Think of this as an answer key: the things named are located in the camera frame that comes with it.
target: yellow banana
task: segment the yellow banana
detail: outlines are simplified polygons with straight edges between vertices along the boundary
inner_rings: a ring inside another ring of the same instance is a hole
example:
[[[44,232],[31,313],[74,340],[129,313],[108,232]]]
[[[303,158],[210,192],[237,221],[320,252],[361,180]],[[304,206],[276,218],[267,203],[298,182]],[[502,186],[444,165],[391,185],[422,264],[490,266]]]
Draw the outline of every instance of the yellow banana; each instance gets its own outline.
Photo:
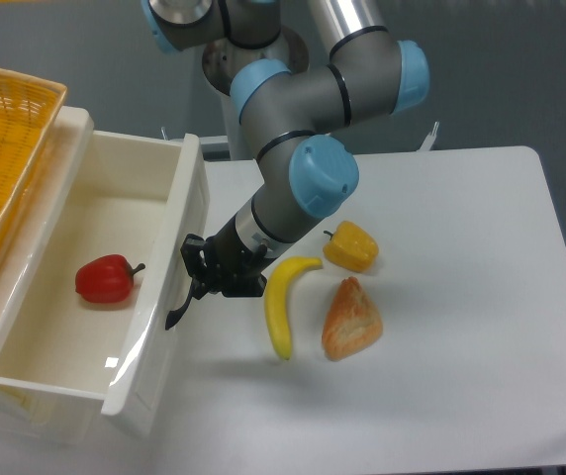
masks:
[[[282,261],[270,275],[265,286],[265,321],[274,351],[283,359],[292,356],[292,335],[287,320],[287,289],[303,272],[320,269],[319,257],[289,257]]]

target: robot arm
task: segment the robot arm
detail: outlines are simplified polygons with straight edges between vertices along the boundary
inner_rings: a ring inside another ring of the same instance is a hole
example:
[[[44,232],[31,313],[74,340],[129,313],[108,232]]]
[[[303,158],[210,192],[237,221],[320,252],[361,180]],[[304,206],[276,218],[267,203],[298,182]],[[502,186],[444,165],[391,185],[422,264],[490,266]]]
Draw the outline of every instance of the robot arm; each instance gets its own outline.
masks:
[[[260,50],[280,32],[276,1],[142,1],[177,48],[227,38],[238,48]],[[168,329],[191,298],[217,292],[261,296],[261,271],[353,193],[355,160],[325,134],[412,107],[427,94],[424,54],[413,42],[391,38],[375,2],[311,0],[310,6],[329,64],[292,74],[284,61],[261,58],[234,76],[230,96],[264,184],[216,235],[185,239],[181,251],[193,278],[191,292],[169,314]],[[177,25],[171,22],[182,17],[167,11],[195,20]]]

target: bread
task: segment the bread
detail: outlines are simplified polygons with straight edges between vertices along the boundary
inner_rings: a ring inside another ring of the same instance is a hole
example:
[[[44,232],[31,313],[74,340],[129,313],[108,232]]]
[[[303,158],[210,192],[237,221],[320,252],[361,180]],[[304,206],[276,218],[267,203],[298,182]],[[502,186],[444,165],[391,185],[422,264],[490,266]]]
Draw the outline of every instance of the bread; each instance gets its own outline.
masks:
[[[382,319],[358,279],[341,282],[323,327],[323,348],[333,361],[370,346],[382,335]]]

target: white cabinet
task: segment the white cabinet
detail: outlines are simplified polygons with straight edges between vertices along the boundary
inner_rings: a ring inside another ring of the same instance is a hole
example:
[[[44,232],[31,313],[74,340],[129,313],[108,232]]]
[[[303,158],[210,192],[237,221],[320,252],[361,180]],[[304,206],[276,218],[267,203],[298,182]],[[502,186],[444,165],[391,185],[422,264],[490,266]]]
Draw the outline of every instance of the white cabinet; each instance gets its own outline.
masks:
[[[145,434],[176,344],[164,318],[189,286],[179,247],[206,221],[199,139],[93,132],[64,107],[44,153],[0,259],[0,410],[13,430],[61,440],[95,414]],[[114,253],[146,269],[124,303],[88,304],[76,271]]]

